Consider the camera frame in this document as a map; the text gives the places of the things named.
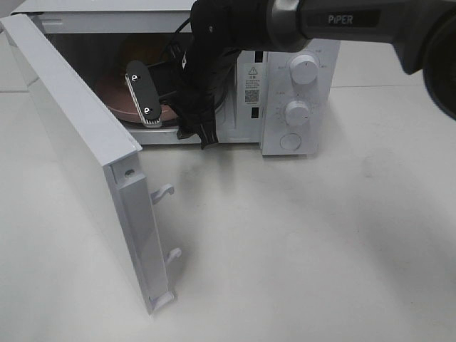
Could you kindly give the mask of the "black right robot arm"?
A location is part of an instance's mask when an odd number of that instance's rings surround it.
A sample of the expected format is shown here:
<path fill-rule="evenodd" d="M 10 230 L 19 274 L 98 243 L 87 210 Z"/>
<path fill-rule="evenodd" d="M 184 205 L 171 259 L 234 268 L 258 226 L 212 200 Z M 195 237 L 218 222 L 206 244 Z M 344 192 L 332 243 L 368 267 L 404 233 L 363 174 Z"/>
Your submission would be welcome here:
<path fill-rule="evenodd" d="M 242 51 L 297 52 L 313 39 L 391 44 L 403 71 L 423 73 L 433 102 L 455 116 L 453 1 L 196 1 L 186 24 L 192 42 L 153 66 L 127 65 L 141 118 L 162 104 L 178 115 L 178 138 L 217 143 L 215 95 Z"/>

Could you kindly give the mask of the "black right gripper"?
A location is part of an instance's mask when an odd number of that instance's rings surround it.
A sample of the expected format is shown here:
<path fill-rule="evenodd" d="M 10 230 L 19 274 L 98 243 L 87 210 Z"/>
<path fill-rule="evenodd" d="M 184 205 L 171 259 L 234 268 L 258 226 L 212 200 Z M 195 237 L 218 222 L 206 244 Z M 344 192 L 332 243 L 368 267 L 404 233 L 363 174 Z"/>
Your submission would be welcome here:
<path fill-rule="evenodd" d="M 161 125 L 161 97 L 179 116 L 179 139 L 197 135 L 202 149 L 216 145 L 215 97 L 241 51 L 234 38 L 193 36 L 171 68 L 130 61 L 125 80 L 141 123 Z"/>

